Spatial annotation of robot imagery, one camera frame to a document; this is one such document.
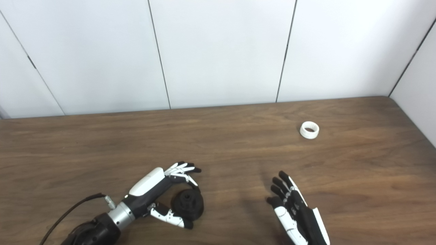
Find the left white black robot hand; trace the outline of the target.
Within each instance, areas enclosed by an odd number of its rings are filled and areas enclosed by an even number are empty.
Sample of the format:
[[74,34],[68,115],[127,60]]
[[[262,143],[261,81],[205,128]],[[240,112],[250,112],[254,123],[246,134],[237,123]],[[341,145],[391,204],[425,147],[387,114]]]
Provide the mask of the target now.
[[163,222],[192,229],[193,221],[158,203],[157,199],[176,184],[187,183],[193,190],[198,191],[198,183],[189,174],[201,171],[194,163],[184,161],[176,162],[166,170],[161,167],[153,169],[139,180],[122,200],[128,208],[127,213],[133,215],[135,220],[151,215]]

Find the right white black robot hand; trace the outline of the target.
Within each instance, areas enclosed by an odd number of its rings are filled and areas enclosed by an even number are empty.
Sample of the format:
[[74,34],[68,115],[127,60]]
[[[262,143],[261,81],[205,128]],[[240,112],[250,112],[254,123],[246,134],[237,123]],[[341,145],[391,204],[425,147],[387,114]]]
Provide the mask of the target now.
[[283,170],[273,177],[267,203],[295,245],[330,245],[318,208],[310,208],[293,179]]

